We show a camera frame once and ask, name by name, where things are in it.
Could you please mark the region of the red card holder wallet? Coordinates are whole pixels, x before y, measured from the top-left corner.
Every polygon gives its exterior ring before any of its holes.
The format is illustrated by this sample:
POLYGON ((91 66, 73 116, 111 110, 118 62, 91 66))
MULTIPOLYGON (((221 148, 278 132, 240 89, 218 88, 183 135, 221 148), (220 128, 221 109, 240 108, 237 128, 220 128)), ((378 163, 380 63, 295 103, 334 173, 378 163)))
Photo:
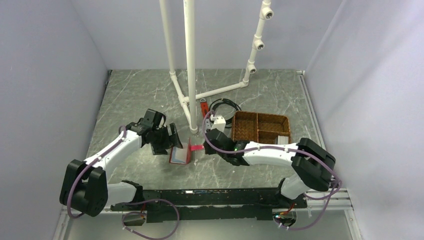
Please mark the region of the red card holder wallet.
POLYGON ((182 148, 174 146, 169 155, 169 163, 177 165, 187 165, 190 163, 194 152, 203 151, 205 148, 202 144, 193 144, 189 138, 187 142, 182 143, 182 148))

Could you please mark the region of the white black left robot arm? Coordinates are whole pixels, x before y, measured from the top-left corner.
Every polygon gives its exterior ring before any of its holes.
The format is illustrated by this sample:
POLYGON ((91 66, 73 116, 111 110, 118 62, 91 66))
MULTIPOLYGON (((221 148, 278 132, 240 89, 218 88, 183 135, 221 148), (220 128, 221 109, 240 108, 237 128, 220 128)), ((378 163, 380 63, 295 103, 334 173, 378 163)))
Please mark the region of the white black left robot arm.
POLYGON ((176 126, 160 128, 131 123, 119 128, 118 136, 98 153, 85 160, 72 160, 66 167, 59 202, 70 218, 97 216, 105 207, 125 204, 131 210, 144 203, 143 187, 129 180, 109 184, 115 168, 131 154, 150 145, 153 155, 167 155, 183 148, 176 126))

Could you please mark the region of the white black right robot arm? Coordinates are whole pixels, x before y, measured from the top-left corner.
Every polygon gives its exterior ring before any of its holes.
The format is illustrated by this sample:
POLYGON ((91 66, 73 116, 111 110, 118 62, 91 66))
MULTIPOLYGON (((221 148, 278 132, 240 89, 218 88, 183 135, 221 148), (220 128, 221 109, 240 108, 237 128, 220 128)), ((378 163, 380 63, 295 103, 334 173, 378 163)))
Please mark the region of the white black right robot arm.
POLYGON ((334 177, 335 158, 309 138, 298 143, 264 144, 249 140, 233 141, 218 129, 204 133, 207 155, 217 154, 233 166, 273 165, 291 167, 294 174, 280 181, 276 203, 289 207, 309 190, 326 192, 334 177))

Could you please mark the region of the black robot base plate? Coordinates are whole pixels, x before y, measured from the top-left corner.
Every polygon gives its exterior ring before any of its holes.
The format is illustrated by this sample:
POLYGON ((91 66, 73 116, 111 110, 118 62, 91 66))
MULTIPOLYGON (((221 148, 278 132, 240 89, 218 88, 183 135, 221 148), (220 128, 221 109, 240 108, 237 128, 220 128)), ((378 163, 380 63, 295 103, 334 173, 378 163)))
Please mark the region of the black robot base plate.
POLYGON ((180 220, 256 219, 270 221, 273 213, 293 207, 305 209, 306 199, 283 199, 273 187, 144 190, 128 204, 116 203, 113 212, 144 210, 148 223, 180 220))

